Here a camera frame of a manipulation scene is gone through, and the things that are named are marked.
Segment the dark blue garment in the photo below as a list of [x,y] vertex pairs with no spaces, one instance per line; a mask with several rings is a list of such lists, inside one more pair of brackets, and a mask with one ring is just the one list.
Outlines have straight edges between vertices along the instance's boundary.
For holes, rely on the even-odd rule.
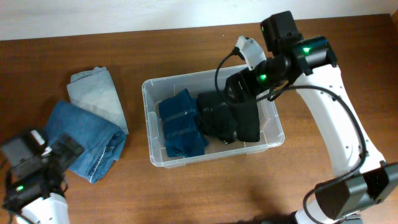
[[184,89],[159,103],[165,148],[169,157],[196,157],[205,154],[209,142],[197,125],[197,99]]

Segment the black garment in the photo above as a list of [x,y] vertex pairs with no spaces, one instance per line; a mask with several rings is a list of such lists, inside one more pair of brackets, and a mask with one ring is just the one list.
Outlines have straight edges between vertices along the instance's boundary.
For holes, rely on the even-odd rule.
[[237,139],[242,142],[259,142],[260,123],[256,101],[247,101],[235,106],[233,111],[238,122]]
[[199,93],[197,102],[200,112],[197,118],[199,130],[205,135],[217,137],[225,144],[235,142],[238,122],[217,92]]

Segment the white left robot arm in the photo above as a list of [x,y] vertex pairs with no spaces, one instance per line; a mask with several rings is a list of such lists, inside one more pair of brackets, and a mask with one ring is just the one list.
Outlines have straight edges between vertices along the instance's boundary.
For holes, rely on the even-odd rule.
[[10,168],[2,208],[18,223],[69,223],[65,171],[84,152],[64,134],[49,143],[42,130],[23,131],[1,144]]

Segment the blue denim jeans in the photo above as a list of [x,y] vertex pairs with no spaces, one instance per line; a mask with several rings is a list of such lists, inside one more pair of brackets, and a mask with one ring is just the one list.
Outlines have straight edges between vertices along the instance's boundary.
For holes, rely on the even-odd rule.
[[67,134],[82,146],[84,152],[69,169],[92,184],[119,160],[126,142],[119,126],[66,101],[53,108],[45,133],[50,144]]

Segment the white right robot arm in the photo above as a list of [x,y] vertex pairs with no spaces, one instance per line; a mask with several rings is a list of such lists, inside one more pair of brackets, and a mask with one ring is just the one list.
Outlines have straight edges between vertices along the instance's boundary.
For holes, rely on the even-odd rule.
[[341,77],[326,37],[305,39],[290,11],[260,24],[265,46],[238,38],[233,55],[246,68],[227,81],[220,97],[235,108],[274,101],[295,90],[322,135],[334,177],[317,184],[287,223],[361,223],[360,211],[380,204],[397,188],[397,164],[387,163],[368,138]]

